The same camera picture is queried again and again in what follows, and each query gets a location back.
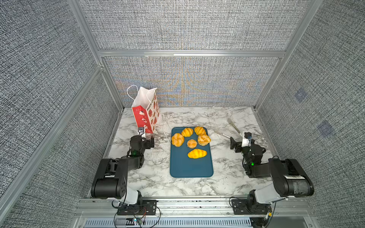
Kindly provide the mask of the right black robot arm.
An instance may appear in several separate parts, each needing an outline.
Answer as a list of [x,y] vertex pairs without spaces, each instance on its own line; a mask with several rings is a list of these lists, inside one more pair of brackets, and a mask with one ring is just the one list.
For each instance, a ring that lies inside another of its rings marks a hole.
[[271,178],[272,183],[261,189],[250,191],[247,207],[270,205],[288,197],[307,197],[314,194],[314,185],[296,159],[281,160],[278,157],[263,163],[266,149],[255,143],[251,136],[237,142],[230,138],[230,149],[243,156],[242,167],[250,178]]

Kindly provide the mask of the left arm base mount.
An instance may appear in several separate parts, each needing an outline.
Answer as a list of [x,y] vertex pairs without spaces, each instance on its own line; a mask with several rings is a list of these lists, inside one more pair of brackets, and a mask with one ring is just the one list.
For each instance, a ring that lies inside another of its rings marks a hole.
[[157,200],[144,199],[138,204],[122,205],[118,207],[117,215],[155,215]]

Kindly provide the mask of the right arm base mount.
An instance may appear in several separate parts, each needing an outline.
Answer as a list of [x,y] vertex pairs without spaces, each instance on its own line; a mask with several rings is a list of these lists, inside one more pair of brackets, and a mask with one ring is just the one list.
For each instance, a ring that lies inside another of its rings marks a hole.
[[229,204],[234,215],[267,215],[271,212],[270,205],[251,204],[246,199],[231,198]]

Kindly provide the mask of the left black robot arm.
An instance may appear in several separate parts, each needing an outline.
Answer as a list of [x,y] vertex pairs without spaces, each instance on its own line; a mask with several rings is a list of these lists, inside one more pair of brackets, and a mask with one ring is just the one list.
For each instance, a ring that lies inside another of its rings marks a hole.
[[114,198],[121,200],[121,205],[141,205],[142,194],[127,186],[128,172],[142,168],[145,158],[144,152],[154,148],[155,140],[135,135],[130,139],[127,155],[120,158],[101,159],[95,174],[91,197],[96,199]]

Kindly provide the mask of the red white paper gift bag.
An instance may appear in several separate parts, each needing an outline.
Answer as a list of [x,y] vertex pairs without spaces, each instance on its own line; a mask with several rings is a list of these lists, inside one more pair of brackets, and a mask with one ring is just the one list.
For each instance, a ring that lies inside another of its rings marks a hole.
[[[129,95],[129,89],[137,88],[137,96],[132,98]],[[143,128],[147,134],[153,134],[156,131],[156,124],[160,119],[160,109],[156,96],[157,88],[146,89],[131,85],[127,89],[128,96],[133,100],[132,111],[138,128]]]

